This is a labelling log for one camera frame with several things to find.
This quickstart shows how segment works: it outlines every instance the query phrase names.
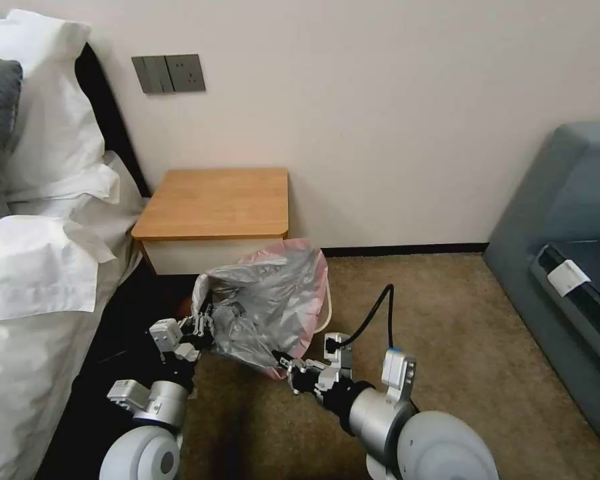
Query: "carpet floor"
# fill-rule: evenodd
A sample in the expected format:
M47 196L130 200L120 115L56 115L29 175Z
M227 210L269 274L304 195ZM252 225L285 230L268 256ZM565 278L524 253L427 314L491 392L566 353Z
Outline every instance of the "carpet floor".
M413 399L474 428L502 479L600 480L600 441L478 254L329 259L329 331L352 333L395 285L396 347L418 359ZM353 344L376 387L386 306ZM306 355L321 358L322 335ZM183 479L368 479L365 453L312 396L207 355L189 404Z

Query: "wall switch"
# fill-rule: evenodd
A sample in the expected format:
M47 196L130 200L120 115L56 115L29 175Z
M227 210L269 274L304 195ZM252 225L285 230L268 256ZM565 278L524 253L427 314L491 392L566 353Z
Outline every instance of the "wall switch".
M176 92L207 90L198 55L168 55L165 58Z
M172 93L173 84L164 56L131 59L144 93Z

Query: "wooden tabletop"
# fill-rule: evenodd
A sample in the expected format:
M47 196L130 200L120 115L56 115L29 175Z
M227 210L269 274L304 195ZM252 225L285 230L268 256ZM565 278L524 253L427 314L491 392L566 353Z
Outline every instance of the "wooden tabletop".
M280 238L287 170L171 170L131 231L138 240Z

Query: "white label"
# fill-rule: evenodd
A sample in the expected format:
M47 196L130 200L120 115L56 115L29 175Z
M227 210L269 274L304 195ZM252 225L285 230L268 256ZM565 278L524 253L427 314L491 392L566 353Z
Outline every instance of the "white label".
M547 275L547 280L553 285L558 295L564 297L571 290L591 279L578 267L573 260L564 260Z

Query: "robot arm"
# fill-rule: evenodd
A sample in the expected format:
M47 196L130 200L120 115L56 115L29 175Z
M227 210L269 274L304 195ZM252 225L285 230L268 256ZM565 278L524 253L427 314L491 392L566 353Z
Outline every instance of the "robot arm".
M275 353L294 394L311 393L334 412L343 430L367 451L367 470L374 480L497 480L488 447L466 423L443 412L418 413L411 402L417 362L396 349L383 362L384 393L370 383L355 382L351 347L342 333L325 336L325 365Z
M373 480L497 480L489 448L466 423L443 412L418 412L411 401L415 358L387 350L381 376L387 386L384 393L366 381L353 380L351 342L387 291L352 337L325 335L328 364L273 352L287 371L289 386L296 395L312 394L338 416L346 433L360 440ZM149 332L169 380L157 381L151 389L134 380L120 380L111 388L108 398L130 410L141 426L109 449L100 480L172 480L177 474L186 400L193 392L200 350L213 344L213 324L208 315L198 315L180 322L160 320Z

